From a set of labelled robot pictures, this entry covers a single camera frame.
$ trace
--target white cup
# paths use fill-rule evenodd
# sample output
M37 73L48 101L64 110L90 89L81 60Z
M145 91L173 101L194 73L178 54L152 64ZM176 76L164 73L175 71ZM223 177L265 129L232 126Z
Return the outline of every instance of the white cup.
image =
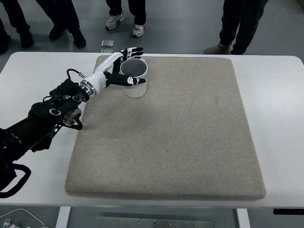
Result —
M145 59L131 58L120 65L120 73L135 78L146 79L145 83L132 86L124 86L123 91L129 97L143 96L147 91L147 71L148 66Z

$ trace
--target white cord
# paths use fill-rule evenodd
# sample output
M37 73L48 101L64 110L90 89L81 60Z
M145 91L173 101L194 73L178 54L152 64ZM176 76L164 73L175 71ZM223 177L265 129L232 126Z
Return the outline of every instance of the white cord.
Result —
M23 208L19 208L19 209L13 210L13 211L11 211L11 212L5 214L5 215L0 216L0 218L2 218L2 217L4 217L4 216L7 216L7 215L9 215L9 214L11 214L11 213L13 213L13 212L15 212L15 211L17 211L17 210L23 210L23 211L27 212L29 215L31 215L33 218L35 218L38 222L40 222L40 223L45 227L44 223L43 223L40 219L38 219L36 216L34 216L33 214L31 214L30 212L28 212L27 210L25 210L25 209L23 209Z

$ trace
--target white robotic hand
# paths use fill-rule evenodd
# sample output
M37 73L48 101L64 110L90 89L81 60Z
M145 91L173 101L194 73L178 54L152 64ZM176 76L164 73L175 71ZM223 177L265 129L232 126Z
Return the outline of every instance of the white robotic hand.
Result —
M142 52L143 48L142 47L129 47L126 48L125 50L119 51L122 53L123 57L121 58L121 63L124 61L130 59L130 58L140 58L140 56L143 54Z
M118 74L120 65L131 58L140 58L143 54L142 47L129 47L124 50L114 52L110 57L103 61L95 70L94 74L89 77L85 77L80 85L89 95L95 96L101 89L107 88L110 84L116 84L121 86L131 86L128 83L129 76ZM141 84L145 82L145 79L136 80L132 78L133 85Z

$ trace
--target gray carpet pad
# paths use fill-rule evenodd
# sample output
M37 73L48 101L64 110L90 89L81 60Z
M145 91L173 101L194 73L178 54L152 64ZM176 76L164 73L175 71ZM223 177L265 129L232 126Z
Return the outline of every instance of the gray carpet pad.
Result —
M106 57L97 59L98 66ZM66 192L137 200L257 200L266 190L232 62L143 57L148 89L85 106Z

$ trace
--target person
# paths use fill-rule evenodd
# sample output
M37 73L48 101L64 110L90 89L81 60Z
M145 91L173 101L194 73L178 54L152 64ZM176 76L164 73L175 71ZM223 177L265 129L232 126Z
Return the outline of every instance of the person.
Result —
M52 40L59 39L67 29L72 34L76 47L86 46L86 39L80 31L79 19L72 0L36 0L54 26L49 34Z
M9 22L12 27L20 35L21 46L23 48L29 48L34 44L31 32L29 31L30 26L27 24L23 11L17 0L0 0L3 4L4 9L9 17ZM2 20L0 19L0 54L3 54L8 49L9 41L11 37L5 31Z
M146 28L146 2L145 0L128 0L129 10L134 16L135 27L132 32L132 36L141 37L144 34ZM107 20L106 29L114 29L118 22L122 22L125 19L123 13L121 0L106 0L106 4L110 8L110 18Z
M220 42L204 51L207 55L242 55L250 45L268 0L225 0ZM236 42L230 51L231 42Z

